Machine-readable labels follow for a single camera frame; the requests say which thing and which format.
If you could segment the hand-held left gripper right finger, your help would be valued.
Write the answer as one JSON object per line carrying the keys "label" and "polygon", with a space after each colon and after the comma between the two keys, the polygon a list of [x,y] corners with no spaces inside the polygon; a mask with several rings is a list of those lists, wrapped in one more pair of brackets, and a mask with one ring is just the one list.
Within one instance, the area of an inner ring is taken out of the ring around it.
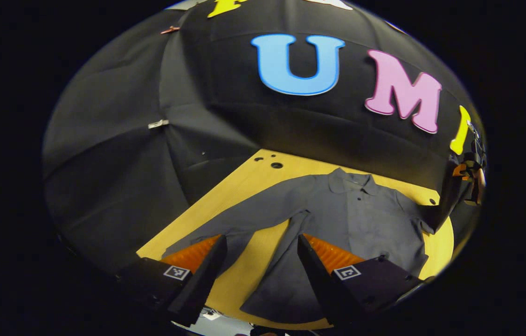
{"label": "hand-held left gripper right finger", "polygon": [[434,280],[422,280],[384,255],[363,259],[310,234],[299,235],[298,256],[334,327],[361,327]]}

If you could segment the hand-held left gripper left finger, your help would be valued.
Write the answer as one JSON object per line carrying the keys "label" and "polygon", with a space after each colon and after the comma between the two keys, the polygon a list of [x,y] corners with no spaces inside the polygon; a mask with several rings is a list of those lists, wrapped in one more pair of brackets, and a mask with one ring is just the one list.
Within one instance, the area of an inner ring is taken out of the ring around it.
{"label": "hand-held left gripper left finger", "polygon": [[227,238],[218,234],[160,260],[143,257],[115,279],[133,302],[163,322],[196,324],[227,255]]}

